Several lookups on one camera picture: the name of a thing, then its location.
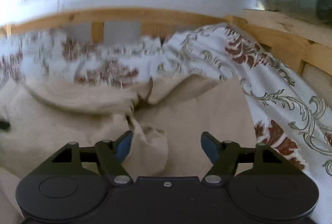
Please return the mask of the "wooden bed frame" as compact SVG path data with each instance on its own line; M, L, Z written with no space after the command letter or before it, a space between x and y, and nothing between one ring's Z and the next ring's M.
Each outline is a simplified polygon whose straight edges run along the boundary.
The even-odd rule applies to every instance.
M245 17L213 17L197 13L156 8L80 9L33 19L28 22L1 26L1 34L11 35L45 28L63 27L80 23L91 24L91 40L104 40L107 21L136 21L141 34L153 38L175 33L178 27L202 27L222 22L230 23L247 32L260 44L299 75L306 64L331 75L331 30L280 13L246 10Z

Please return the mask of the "floral patterned bedsheet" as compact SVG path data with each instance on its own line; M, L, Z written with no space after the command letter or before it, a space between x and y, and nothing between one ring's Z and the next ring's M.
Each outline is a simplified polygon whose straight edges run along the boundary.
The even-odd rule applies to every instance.
M1 88L9 80L32 80L124 89L189 75L220 82L237 77L257 142L270 145L319 187L331 187L331 109L294 71L230 25L180 32L164 43L80 43L58 30L1 40Z

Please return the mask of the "beige large garment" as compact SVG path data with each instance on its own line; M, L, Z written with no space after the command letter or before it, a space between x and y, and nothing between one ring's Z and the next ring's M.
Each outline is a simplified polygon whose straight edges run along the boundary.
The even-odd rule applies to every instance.
M132 177L199 176L211 167L204 131L253 148L254 124L239 79L151 79L124 89L9 80L1 88L1 223L19 223L19 181L69 142L94 146L133 132L123 165Z

